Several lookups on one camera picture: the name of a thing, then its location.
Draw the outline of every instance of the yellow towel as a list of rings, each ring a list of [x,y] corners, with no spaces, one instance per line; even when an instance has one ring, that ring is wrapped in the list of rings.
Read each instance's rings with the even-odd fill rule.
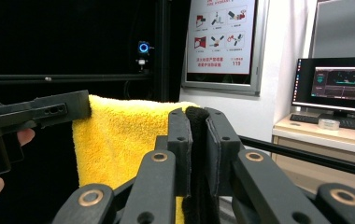
[[[116,189],[136,176],[143,156],[154,149],[156,136],[167,135],[169,112],[197,105],[90,95],[90,106],[90,118],[73,122],[79,185],[102,183]],[[177,198],[176,223],[184,223],[181,202]]]

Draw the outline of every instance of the black vertical post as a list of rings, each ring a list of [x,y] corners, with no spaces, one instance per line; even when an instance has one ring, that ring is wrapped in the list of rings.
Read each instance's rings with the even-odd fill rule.
[[[169,101],[170,1],[156,3],[154,93],[160,102]]]

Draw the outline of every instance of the black keyboard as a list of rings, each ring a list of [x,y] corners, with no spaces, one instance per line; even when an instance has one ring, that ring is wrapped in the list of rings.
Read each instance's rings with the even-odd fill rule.
[[[318,124],[318,121],[320,119],[317,117],[312,117],[312,116],[307,116],[307,115],[292,114],[290,120],[304,122],[304,123]],[[340,128],[355,130],[355,121],[340,120]]]

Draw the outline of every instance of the roll of tape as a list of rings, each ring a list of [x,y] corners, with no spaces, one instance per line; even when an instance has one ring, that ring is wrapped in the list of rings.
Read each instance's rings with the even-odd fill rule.
[[[336,131],[340,128],[340,121],[334,119],[319,119],[318,126],[321,129]]]

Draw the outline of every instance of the desk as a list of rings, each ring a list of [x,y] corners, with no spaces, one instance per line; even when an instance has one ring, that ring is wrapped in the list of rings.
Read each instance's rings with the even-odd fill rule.
[[[317,116],[307,112],[297,112]],[[285,147],[355,162],[355,130],[323,130],[316,124],[282,119],[273,128],[273,143]],[[323,183],[341,183],[355,188],[355,175],[273,153],[273,160],[299,187],[316,193]]]

